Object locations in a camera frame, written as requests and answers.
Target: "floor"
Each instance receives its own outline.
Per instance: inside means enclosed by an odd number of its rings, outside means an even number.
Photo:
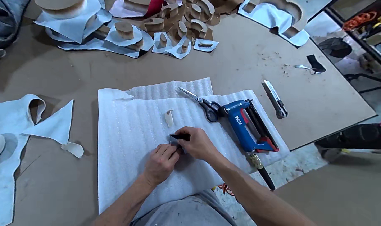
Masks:
[[[353,52],[343,59],[328,56],[329,59],[342,74],[368,74],[358,61],[365,51],[325,13],[320,13],[305,29],[316,44],[327,38],[343,37]],[[364,90],[379,84],[359,78],[351,85]],[[362,96],[378,114],[364,123],[381,122],[381,90]],[[321,157],[314,144],[292,151],[284,160],[267,167],[278,188],[274,193],[318,225],[381,225],[381,154],[372,154],[371,150],[351,151],[342,152],[331,164]],[[258,173],[252,177],[265,185]],[[238,225],[255,225],[234,197],[222,194],[218,188],[215,193]]]

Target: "small wooden block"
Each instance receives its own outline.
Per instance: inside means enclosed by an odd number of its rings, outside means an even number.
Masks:
[[[144,22],[144,26],[147,32],[161,31],[164,29],[164,19],[151,18]]]
[[[117,22],[115,23],[115,28],[124,39],[133,39],[133,27],[131,24],[127,22]]]
[[[213,44],[212,43],[209,43],[209,44],[207,44],[207,43],[199,43],[199,47],[206,47],[206,48],[209,48],[209,47],[212,47],[213,46]]]
[[[199,19],[202,14],[202,8],[196,4],[192,4],[190,7],[190,17],[191,19]]]
[[[251,13],[258,4],[259,0],[250,0],[242,9],[247,13]]]
[[[167,46],[167,38],[164,34],[160,34],[160,45],[162,48]]]
[[[182,44],[182,53],[186,53],[186,51],[188,50],[188,45],[189,45],[189,39],[186,39],[183,44]]]
[[[193,19],[190,21],[190,29],[199,33],[199,38],[203,39],[207,33],[207,26],[200,20]]]

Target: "wooden cutout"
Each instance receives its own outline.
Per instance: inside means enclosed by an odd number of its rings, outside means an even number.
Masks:
[[[143,37],[142,37],[142,39],[140,39],[140,41],[138,41],[135,44],[128,45],[126,48],[132,49],[135,51],[140,51],[140,48],[142,48],[143,44],[144,44],[144,42],[143,42]]]
[[[190,29],[195,30],[198,33],[198,38],[203,39],[207,33],[207,26],[200,20],[193,19],[190,21]]]
[[[213,43],[201,43],[201,42],[199,42],[199,47],[209,48],[209,47],[212,47],[212,46],[213,46]]]
[[[83,0],[34,0],[34,2],[43,9],[61,10],[82,3]]]
[[[251,13],[253,9],[259,4],[260,0],[250,0],[242,9],[247,12]]]
[[[198,0],[197,5],[200,6],[200,8],[202,8],[200,20],[202,22],[209,21],[215,12],[213,4],[208,0]]]
[[[164,48],[167,46],[167,38],[164,34],[160,34],[160,46],[161,48]]]
[[[177,3],[169,4],[161,8],[161,18],[172,18],[178,14],[179,6]]]
[[[291,27],[297,31],[301,31],[305,28],[307,23],[306,15],[302,12],[302,8],[297,3],[294,3],[294,0],[259,0],[259,3],[273,4],[277,9],[284,10],[291,14],[295,20]]]
[[[133,27],[128,22],[117,22],[115,23],[115,28],[117,29],[117,32],[124,38],[124,39],[133,39]]]
[[[186,39],[182,44],[181,53],[184,54],[188,50],[189,39]]]
[[[162,31],[164,29],[164,19],[151,18],[144,22],[146,32]]]
[[[190,7],[190,19],[199,19],[202,14],[202,8],[196,4],[192,4]]]

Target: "white felt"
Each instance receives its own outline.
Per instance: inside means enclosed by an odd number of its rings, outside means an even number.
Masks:
[[[295,36],[287,38],[283,33],[292,25],[292,15],[277,9],[274,5],[269,3],[258,4],[250,13],[243,10],[243,7],[249,3],[246,0],[239,7],[238,13],[246,18],[256,21],[265,27],[274,28],[278,27],[278,34],[288,42],[296,46],[302,46],[309,39],[309,34],[303,29]]]
[[[35,120],[35,123],[38,123],[45,109],[45,102],[36,95],[27,94],[19,100],[0,103],[0,135],[5,138],[5,147],[0,154],[0,226],[7,225],[13,220],[15,190],[13,174],[20,165],[21,152],[28,141],[29,134],[58,141],[65,141],[69,137],[73,102],[35,125],[28,109],[33,100],[40,101]],[[67,142],[67,145],[78,157],[80,152],[77,150],[80,145],[72,145],[70,142]]]
[[[87,0],[86,9],[77,17],[57,20],[42,12],[34,23],[48,27],[77,43],[82,43],[87,21],[100,9],[101,4],[98,0]]]
[[[149,152],[158,144],[168,143],[168,135],[183,126],[203,128],[217,149],[231,162],[246,173],[255,171],[236,145],[237,138],[228,120],[223,118],[216,123],[208,122],[203,109],[192,98],[129,100],[122,98],[123,91],[113,92],[111,89],[98,91],[99,213],[111,205],[143,172]],[[253,99],[256,110],[280,148],[279,152],[258,154],[263,165],[268,166],[289,153],[252,90],[226,96],[206,96],[205,99],[221,105]],[[163,116],[169,109],[173,109],[175,123],[172,127],[168,127]],[[182,155],[175,171],[151,193],[135,219],[163,203],[222,183],[221,177],[206,162],[193,159],[188,154]]]

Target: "cream foam piece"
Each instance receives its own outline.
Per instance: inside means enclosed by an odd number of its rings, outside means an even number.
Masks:
[[[203,128],[217,149],[231,162],[246,173],[255,172],[238,148],[237,138],[229,122],[225,119],[216,123],[208,122],[203,109],[192,98],[141,100],[128,96],[126,92],[116,89],[98,91],[99,213],[111,205],[143,171],[149,152],[158,144],[169,142],[168,135],[183,126]],[[256,110],[280,148],[279,152],[259,153],[263,165],[268,166],[289,153],[252,90],[226,96],[206,96],[205,99],[221,105],[240,99],[253,99]],[[168,109],[173,109],[175,123],[171,127],[168,127],[163,116]],[[222,183],[221,177],[206,162],[182,155],[176,170],[152,192],[134,219],[163,203]]]

